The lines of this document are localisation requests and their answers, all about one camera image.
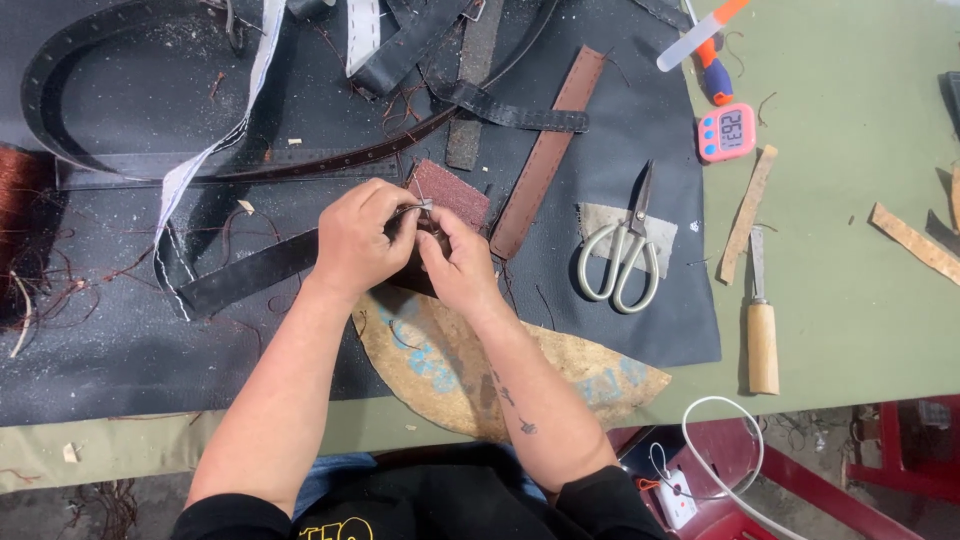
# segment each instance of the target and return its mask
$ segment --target scissors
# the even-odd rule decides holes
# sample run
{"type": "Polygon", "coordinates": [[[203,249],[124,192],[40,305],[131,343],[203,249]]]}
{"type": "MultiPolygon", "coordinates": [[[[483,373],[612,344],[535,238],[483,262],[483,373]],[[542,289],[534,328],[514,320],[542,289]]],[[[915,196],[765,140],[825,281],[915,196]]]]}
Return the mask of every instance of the scissors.
{"type": "Polygon", "coordinates": [[[650,305],[657,294],[657,285],[660,281],[660,268],[657,266],[657,247],[653,242],[647,240],[647,207],[650,204],[650,183],[654,176],[654,161],[648,160],[644,171],[640,173],[637,179],[640,182],[640,189],[635,199],[630,205],[630,217],[623,223],[611,223],[601,228],[599,231],[590,235],[587,242],[584,243],[584,249],[580,252],[580,259],[577,261],[577,279],[580,281],[580,288],[584,295],[593,301],[607,300],[613,296],[613,306],[621,313],[637,313],[650,305]],[[631,238],[636,238],[634,246],[623,261],[623,270],[620,270],[620,257],[623,255],[623,245],[627,242],[627,232],[631,238]],[[596,247],[600,240],[613,233],[613,256],[610,261],[610,272],[606,283],[600,293],[596,293],[587,283],[587,261],[590,258],[590,252],[596,247]],[[647,257],[647,268],[650,271],[650,284],[647,285],[643,297],[632,306],[623,305],[623,286],[627,278],[634,270],[636,258],[643,251],[647,257]]]}

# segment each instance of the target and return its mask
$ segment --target floor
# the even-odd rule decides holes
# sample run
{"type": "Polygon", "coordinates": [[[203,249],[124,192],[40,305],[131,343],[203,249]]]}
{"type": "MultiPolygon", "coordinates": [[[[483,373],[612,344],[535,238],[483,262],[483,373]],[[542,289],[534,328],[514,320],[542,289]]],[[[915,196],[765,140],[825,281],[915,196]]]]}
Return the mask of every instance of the floor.
{"type": "MultiPolygon", "coordinates": [[[[851,414],[845,407],[771,415],[762,419],[767,424],[764,437],[805,467],[839,484],[851,414]]],[[[876,449],[871,452],[869,447],[864,454],[867,464],[869,459],[878,457],[876,449]]],[[[128,540],[159,540],[168,537],[186,498],[190,478],[189,473],[184,473],[136,479],[132,485],[118,482],[116,486],[101,487],[106,491],[114,488],[126,491],[129,487],[129,495],[135,499],[135,525],[126,531],[128,540]]],[[[118,536],[112,533],[124,528],[123,516],[132,517],[129,510],[134,506],[126,507],[117,504],[116,498],[102,497],[95,487],[83,486],[79,493],[77,487],[68,487],[0,495],[0,538],[124,538],[122,532],[118,536]],[[111,506],[110,516],[120,516],[121,523],[116,517],[108,519],[104,503],[111,506]]],[[[914,499],[902,493],[861,485],[850,485],[848,490],[861,501],[909,525],[926,540],[946,540],[954,536],[948,536],[948,531],[960,529],[960,507],[926,502],[923,512],[916,512],[914,499]]],[[[762,477],[750,487],[744,499],[764,515],[809,539],[863,538],[762,477]]],[[[129,500],[120,498],[121,502],[129,500]]]]}

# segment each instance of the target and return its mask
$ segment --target forearm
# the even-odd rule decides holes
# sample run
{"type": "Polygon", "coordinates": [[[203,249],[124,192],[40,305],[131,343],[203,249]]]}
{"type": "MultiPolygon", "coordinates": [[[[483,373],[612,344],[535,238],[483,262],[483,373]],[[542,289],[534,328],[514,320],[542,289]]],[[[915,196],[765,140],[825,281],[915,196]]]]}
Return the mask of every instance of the forearm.
{"type": "Polygon", "coordinates": [[[520,464],[551,493],[616,455],[596,416],[504,303],[471,321],[490,361],[507,431],[520,464]]]}
{"type": "Polygon", "coordinates": [[[307,278],[214,432],[187,505],[243,493],[291,514],[324,437],[330,382],[352,305],[307,278]]]}

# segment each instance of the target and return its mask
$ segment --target arm tattoo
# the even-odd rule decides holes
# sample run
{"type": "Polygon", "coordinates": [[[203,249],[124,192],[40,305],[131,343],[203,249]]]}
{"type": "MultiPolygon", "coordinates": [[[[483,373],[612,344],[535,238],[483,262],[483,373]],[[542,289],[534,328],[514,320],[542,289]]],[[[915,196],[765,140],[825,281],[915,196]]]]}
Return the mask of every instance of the arm tattoo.
{"type": "Polygon", "coordinates": [[[500,395],[503,396],[503,399],[507,400],[510,406],[516,406],[514,399],[510,397],[510,389],[506,386],[500,388],[500,395]]]}
{"type": "Polygon", "coordinates": [[[523,426],[520,426],[520,430],[523,431],[524,433],[528,435],[537,434],[537,426],[534,426],[533,424],[527,424],[526,420],[523,420],[522,418],[520,418],[520,424],[523,424],[523,426]]]}

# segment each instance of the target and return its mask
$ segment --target jeans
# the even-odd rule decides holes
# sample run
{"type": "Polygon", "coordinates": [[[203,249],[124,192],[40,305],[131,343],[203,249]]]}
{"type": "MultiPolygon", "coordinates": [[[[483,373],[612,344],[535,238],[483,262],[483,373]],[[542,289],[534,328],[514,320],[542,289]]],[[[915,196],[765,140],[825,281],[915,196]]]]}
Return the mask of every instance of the jeans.
{"type": "MultiPolygon", "coordinates": [[[[471,451],[482,449],[483,447],[496,446],[503,453],[508,454],[514,461],[516,461],[516,452],[514,447],[509,444],[499,444],[491,445],[490,443],[465,443],[463,445],[456,445],[453,452],[458,450],[462,451],[471,451]]],[[[320,497],[326,495],[331,489],[336,487],[333,485],[337,479],[343,477],[349,477],[351,473],[362,473],[364,471],[372,471],[376,468],[376,461],[373,460],[373,457],[367,453],[356,453],[356,454],[341,454],[341,455],[329,455],[325,457],[318,457],[314,462],[313,466],[310,467],[310,472],[307,473],[306,479],[303,481],[303,485],[300,487],[300,492],[297,494],[297,503],[294,505],[294,517],[296,521],[300,515],[306,511],[313,503],[318,501],[320,497]]],[[[517,479],[518,486],[523,490],[524,493],[533,497],[534,499],[543,501],[546,503],[546,497],[543,496],[543,492],[534,484],[534,481],[527,475],[525,472],[520,472],[520,477],[517,479]]]]}

